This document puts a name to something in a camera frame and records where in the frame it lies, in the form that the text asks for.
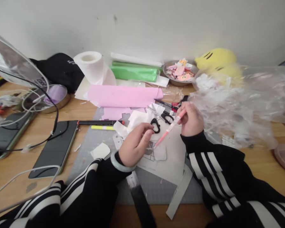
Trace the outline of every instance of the white foam roll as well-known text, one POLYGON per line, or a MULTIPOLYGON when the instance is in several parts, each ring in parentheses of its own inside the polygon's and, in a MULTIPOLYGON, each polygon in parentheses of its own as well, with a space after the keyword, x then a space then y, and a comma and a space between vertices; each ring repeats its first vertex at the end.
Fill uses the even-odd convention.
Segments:
POLYGON ((92 85, 116 85, 116 79, 111 69, 106 65, 102 54, 88 51, 74 57, 87 80, 92 85))
POLYGON ((144 60, 141 58, 118 54, 114 52, 111 52, 111 58, 112 60, 119 61, 119 62, 128 62, 128 63, 136 63, 136 64, 154 66, 154 67, 162 67, 162 63, 160 62, 144 60))

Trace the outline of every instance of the hand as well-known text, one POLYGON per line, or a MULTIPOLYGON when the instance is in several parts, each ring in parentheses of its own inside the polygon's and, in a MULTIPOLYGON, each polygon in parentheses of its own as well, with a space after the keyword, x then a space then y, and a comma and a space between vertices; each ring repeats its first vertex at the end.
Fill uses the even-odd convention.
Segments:
POLYGON ((143 157, 154 134, 153 128, 149 123, 141 123, 128 134, 118 152, 124 166, 133 167, 143 157))
POLYGON ((186 114, 178 121, 181 126, 183 136, 194 136, 201 133, 204 129, 204 120, 200 111, 190 102, 183 102, 177 110, 176 116, 185 109, 186 114))

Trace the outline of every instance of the black phone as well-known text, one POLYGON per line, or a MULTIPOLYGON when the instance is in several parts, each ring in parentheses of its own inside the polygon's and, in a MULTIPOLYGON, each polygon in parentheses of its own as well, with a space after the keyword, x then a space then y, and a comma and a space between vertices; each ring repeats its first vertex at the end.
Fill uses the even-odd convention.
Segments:
MULTIPOLYGON (((25 114, 26 113, 13 113, 5 119, 5 121, 9 121, 9 122, 6 122, 4 124, 14 122, 22 118, 23 115, 25 114)), ((26 128, 28 127, 28 125, 34 119, 35 116, 36 116, 35 113, 30 112, 26 114, 26 116, 20 121, 13 123, 9 126, 0 127, 0 149, 2 150, 13 149, 16 143, 18 142, 19 138, 24 133, 24 131, 26 130, 26 128)), ((0 152, 0 159, 5 158, 10 153, 11 153, 10 151, 0 152)))
MULTIPOLYGON (((33 168, 59 165, 61 166, 60 174, 67 160, 77 129, 77 120, 58 122, 55 133, 46 142, 33 168)), ((30 179, 50 177, 54 176, 56 172, 57 168, 38 169, 30 172, 28 177, 30 179)))

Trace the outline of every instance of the green foam roll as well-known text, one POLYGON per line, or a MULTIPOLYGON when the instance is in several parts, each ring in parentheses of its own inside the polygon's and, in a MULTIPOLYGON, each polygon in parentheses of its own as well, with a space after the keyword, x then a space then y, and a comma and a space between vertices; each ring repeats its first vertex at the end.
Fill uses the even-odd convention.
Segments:
POLYGON ((135 63, 124 63, 124 62, 112 62, 112 66, 116 67, 137 67, 137 68, 152 68, 152 69, 157 69, 159 71, 162 71, 161 67, 156 67, 156 66, 148 66, 148 65, 141 65, 141 64, 135 64, 135 63))
POLYGON ((126 66, 111 66, 115 78, 135 81, 155 82, 157 69, 155 68, 137 68, 126 66))

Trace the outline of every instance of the metal ruler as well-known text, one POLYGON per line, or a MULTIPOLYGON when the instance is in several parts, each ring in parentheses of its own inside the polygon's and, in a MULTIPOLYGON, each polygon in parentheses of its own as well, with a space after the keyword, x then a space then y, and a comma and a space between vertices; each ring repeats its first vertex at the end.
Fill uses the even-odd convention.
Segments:
POLYGON ((156 227, 155 219, 135 171, 133 171, 131 175, 127 176, 126 179, 142 227, 156 227))

